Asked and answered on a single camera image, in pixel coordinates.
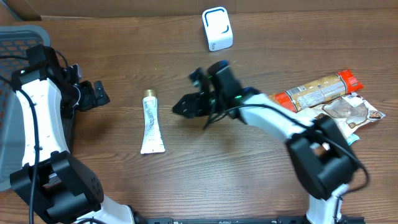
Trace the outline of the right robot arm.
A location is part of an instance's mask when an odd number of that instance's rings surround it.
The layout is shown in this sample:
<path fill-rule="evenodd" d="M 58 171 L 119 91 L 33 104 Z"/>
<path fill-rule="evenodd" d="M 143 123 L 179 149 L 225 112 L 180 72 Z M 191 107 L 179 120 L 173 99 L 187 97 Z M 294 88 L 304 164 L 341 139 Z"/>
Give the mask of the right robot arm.
<path fill-rule="evenodd" d="M 226 116 L 257 127 L 286 145 L 296 176 L 309 194 L 308 210 L 299 223 L 364 223 L 363 217 L 341 214 L 345 195 L 361 190 L 350 188 L 354 173 L 366 170 L 337 124 L 329 116 L 306 118 L 273 102 L 253 87 L 242 87 L 227 60 L 189 79 L 199 89 L 184 95 L 172 111 L 186 118 L 206 116 L 206 124 Z"/>

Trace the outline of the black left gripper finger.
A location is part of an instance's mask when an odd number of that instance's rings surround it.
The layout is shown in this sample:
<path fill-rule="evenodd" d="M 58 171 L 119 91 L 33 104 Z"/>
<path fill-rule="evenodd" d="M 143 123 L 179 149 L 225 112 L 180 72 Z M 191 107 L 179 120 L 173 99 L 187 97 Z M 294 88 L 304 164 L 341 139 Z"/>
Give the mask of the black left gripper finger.
<path fill-rule="evenodd" d="M 101 81 L 94 82 L 95 107 L 106 105 L 110 102 Z"/>
<path fill-rule="evenodd" d="M 96 97 L 94 89 L 89 81 L 83 81 L 79 84 L 80 100 L 78 102 L 77 110 L 88 111 L 95 106 Z"/>

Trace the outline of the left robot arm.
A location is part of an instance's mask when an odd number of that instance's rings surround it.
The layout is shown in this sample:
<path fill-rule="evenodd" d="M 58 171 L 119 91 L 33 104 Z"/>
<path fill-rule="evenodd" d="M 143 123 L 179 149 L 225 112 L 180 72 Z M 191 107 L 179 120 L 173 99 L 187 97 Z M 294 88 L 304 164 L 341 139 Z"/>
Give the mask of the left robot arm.
<path fill-rule="evenodd" d="M 130 206 L 104 194 L 99 178 L 71 155 L 65 139 L 63 120 L 109 103 L 103 84 L 83 80 L 78 65 L 62 67 L 51 47 L 36 45 L 25 57 L 28 66 L 11 79 L 25 132 L 22 168 L 10 176 L 12 189 L 30 215 L 46 223 L 139 223 Z"/>

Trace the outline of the red orange pasta package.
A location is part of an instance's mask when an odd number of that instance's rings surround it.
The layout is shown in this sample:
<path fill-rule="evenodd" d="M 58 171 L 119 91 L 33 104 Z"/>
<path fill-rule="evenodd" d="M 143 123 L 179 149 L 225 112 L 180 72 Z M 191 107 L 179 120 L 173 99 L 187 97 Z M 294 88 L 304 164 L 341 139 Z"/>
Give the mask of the red orange pasta package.
<path fill-rule="evenodd" d="M 362 88 L 364 88 L 363 84 L 351 73 L 350 69 L 346 69 L 304 85 L 269 95 L 269 98 L 284 108 L 297 113 L 305 108 L 334 100 Z"/>

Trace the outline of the white tube gold cap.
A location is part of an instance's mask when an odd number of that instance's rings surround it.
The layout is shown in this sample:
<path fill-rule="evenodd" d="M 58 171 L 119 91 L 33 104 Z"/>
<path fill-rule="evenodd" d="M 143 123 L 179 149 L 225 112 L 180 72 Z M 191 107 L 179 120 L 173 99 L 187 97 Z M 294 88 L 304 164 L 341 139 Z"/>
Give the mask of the white tube gold cap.
<path fill-rule="evenodd" d="M 145 90 L 142 99 L 144 112 L 144 137 L 141 154 L 163 153 L 165 146 L 158 119 L 158 100 L 154 90 Z"/>

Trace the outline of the brown cardboard backdrop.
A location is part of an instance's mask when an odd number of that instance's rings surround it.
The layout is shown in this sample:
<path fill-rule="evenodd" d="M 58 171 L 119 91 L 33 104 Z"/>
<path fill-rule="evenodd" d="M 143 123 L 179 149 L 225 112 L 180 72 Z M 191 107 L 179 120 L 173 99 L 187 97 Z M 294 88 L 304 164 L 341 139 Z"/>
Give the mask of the brown cardboard backdrop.
<path fill-rule="evenodd" d="M 23 20 L 55 17 L 133 17 L 201 14 L 222 6 L 230 14 L 396 8 L 397 0 L 9 0 Z"/>

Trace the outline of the beige plastic pouch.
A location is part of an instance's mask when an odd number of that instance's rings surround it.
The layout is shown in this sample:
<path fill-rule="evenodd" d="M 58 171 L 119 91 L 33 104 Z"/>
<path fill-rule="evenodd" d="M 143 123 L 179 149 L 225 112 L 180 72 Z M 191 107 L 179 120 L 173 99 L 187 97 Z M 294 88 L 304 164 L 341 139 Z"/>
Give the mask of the beige plastic pouch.
<path fill-rule="evenodd" d="M 378 121 L 385 114 L 373 107 L 367 100 L 353 92 L 298 112 L 299 115 L 320 119 L 333 118 L 345 139 L 365 124 Z"/>

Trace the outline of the grey plastic mesh basket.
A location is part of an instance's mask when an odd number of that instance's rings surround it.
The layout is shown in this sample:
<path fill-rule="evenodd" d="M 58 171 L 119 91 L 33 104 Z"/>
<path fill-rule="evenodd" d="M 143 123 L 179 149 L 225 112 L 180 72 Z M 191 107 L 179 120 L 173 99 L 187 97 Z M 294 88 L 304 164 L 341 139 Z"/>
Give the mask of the grey plastic mesh basket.
<path fill-rule="evenodd" d="M 61 112 L 57 51 L 40 26 L 1 27 L 1 190 L 10 175 L 70 151 L 74 112 Z"/>

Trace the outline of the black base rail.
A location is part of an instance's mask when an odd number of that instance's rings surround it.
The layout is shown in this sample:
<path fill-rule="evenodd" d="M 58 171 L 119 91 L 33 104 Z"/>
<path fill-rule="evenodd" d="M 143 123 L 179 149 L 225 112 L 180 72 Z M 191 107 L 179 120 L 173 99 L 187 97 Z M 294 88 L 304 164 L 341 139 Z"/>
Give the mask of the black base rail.
<path fill-rule="evenodd" d="M 244 218 L 244 219 L 182 219 L 148 218 L 148 224 L 304 224 L 304 216 L 282 216 L 278 218 Z"/>

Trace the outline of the white barcode scanner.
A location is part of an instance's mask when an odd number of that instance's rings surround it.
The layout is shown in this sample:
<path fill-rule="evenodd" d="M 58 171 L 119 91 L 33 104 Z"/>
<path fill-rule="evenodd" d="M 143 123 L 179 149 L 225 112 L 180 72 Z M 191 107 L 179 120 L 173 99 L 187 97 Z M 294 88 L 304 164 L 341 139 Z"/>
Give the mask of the white barcode scanner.
<path fill-rule="evenodd" d="M 202 13 L 203 27 L 210 52 L 227 49 L 233 44 L 233 31 L 228 12 L 224 7 L 214 7 Z"/>

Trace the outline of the teal snack packet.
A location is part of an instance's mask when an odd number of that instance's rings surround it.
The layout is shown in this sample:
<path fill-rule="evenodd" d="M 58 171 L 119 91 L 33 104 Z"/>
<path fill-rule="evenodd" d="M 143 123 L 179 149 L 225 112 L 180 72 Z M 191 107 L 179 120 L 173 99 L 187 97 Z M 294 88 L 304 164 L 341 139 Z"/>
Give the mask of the teal snack packet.
<path fill-rule="evenodd" d="M 348 136 L 348 138 L 346 139 L 346 142 L 348 143 L 348 145 L 352 145 L 354 142 L 359 141 L 360 137 L 356 134 L 351 134 Z"/>

